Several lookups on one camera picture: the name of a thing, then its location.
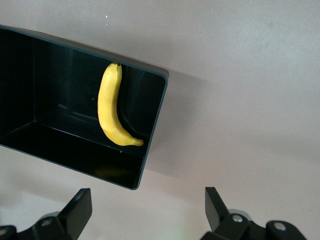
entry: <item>banana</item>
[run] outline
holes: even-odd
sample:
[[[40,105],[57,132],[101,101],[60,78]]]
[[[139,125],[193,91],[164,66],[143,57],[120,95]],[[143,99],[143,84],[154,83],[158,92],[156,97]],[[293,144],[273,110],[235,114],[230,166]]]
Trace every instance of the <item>banana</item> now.
[[[142,146],[144,141],[130,135],[118,118],[117,100],[122,79],[120,63],[111,63],[104,71],[98,94],[98,119],[104,134],[120,146]]]

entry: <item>silver bolt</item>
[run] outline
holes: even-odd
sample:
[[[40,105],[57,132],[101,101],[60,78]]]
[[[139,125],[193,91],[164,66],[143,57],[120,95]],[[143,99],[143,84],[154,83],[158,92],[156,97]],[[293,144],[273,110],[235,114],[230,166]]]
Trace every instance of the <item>silver bolt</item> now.
[[[286,226],[284,224],[282,224],[281,222],[275,222],[274,223],[274,227],[280,231],[285,231],[287,230]]]
[[[2,228],[0,229],[0,236],[5,235],[7,233],[7,229]]]
[[[52,223],[52,218],[49,218],[49,219],[45,219],[41,222],[41,227],[45,227],[45,226],[48,226],[49,224]]]
[[[242,223],[242,221],[243,221],[242,217],[239,215],[233,215],[232,219],[233,219],[233,221],[235,221],[237,223]]]

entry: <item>black bin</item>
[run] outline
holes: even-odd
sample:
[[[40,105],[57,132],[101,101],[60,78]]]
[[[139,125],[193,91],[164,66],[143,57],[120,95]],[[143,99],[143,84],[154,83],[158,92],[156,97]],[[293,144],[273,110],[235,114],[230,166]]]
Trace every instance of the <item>black bin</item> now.
[[[118,146],[97,112],[102,75],[122,65],[118,117],[143,146]],[[168,72],[41,32],[0,25],[0,145],[137,189]]]

